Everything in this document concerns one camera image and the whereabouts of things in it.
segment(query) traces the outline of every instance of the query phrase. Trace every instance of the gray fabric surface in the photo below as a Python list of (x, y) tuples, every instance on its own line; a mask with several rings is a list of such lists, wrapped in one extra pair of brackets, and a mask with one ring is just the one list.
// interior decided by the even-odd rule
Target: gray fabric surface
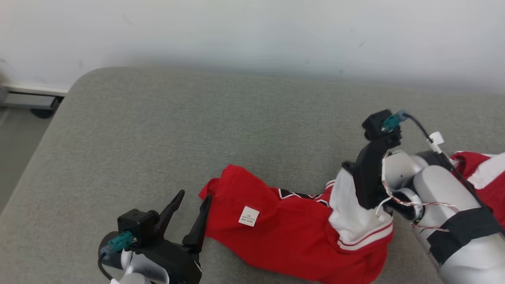
[[(371, 113), (408, 109), (448, 152), (503, 152), (505, 96), (269, 77), (105, 68), (72, 87), (0, 215), (1, 283), (106, 283), (102, 237), (130, 210), (162, 208), (184, 189), (166, 238), (181, 241), (197, 193), (227, 164), (267, 184), (320, 193), (366, 144)], [(427, 149), (411, 122), (403, 149)], [(409, 225), (395, 221), (376, 283), (438, 283)], [(201, 283), (307, 283), (251, 268), (207, 239)]]

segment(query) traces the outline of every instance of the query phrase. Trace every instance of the teal connector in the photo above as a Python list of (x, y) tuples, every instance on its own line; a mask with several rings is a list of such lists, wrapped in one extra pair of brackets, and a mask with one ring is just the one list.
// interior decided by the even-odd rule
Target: teal connector
[(382, 132), (391, 132), (393, 129), (397, 128), (401, 122), (407, 120), (407, 116), (405, 115), (407, 112), (405, 110), (400, 110), (399, 112), (391, 115), (390, 117), (386, 118), (384, 122), (382, 123)]
[(119, 234), (117, 237), (109, 241), (109, 246), (112, 247), (116, 252), (129, 247), (132, 243), (136, 242), (137, 239), (128, 231)]

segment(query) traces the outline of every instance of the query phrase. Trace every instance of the clothing label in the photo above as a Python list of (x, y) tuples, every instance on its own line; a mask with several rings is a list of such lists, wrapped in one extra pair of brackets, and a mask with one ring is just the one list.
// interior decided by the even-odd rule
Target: clothing label
[(254, 210), (251, 207), (245, 206), (238, 222), (247, 226), (254, 227), (259, 213), (260, 212), (258, 210)]

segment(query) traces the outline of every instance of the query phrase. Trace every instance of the baseboard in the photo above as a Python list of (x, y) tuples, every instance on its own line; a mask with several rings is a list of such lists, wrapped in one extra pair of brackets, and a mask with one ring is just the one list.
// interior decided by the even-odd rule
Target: baseboard
[(46, 94), (50, 96), (59, 96), (59, 97), (66, 97), (69, 91), (68, 89), (27, 86), (11, 83), (4, 83), (3, 86), (7, 88), (9, 91), (32, 93), (32, 94)]

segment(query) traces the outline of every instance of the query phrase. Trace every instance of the white wall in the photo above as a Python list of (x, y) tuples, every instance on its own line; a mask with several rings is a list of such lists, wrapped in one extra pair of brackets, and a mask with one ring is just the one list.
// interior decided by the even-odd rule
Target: white wall
[(505, 92), (503, 0), (0, 0), (0, 72), (69, 88), (104, 66)]

